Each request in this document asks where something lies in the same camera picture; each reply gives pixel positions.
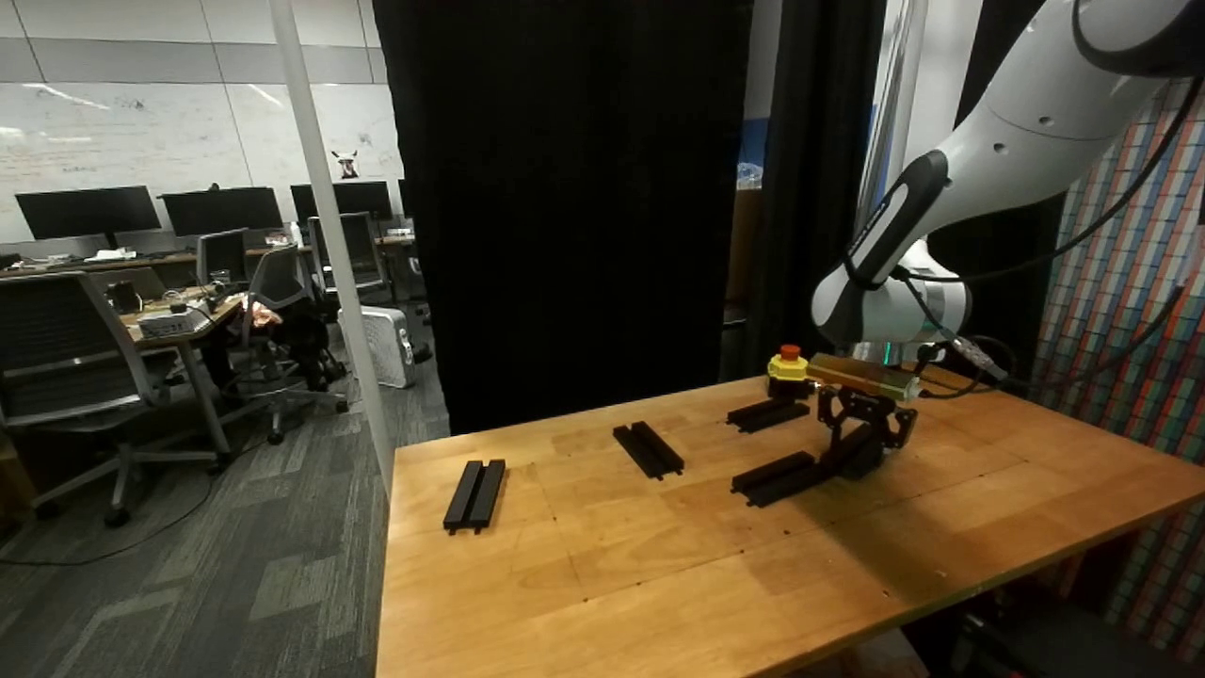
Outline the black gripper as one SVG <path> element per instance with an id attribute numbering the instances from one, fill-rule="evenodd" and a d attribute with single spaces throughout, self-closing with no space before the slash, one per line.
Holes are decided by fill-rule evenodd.
<path id="1" fill-rule="evenodd" d="M 907 444 L 917 411 L 901 405 L 887 396 L 822 387 L 817 416 L 829 424 L 829 452 L 822 454 L 822 468 L 829 474 L 862 478 L 885 459 L 885 452 L 901 452 Z"/>

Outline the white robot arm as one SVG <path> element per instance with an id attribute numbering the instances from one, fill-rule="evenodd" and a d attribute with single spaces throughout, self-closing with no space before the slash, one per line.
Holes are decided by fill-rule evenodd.
<path id="1" fill-rule="evenodd" d="M 1205 0 L 1042 0 L 971 113 L 911 158 L 837 268 L 808 316 L 833 344 L 806 372 L 822 404 L 843 400 L 822 468 L 865 474 L 911 435 L 917 375 L 907 362 L 941 337 L 969 346 L 969 285 L 925 238 L 955 223 L 1067 193 L 1162 79 L 1200 72 Z"/>

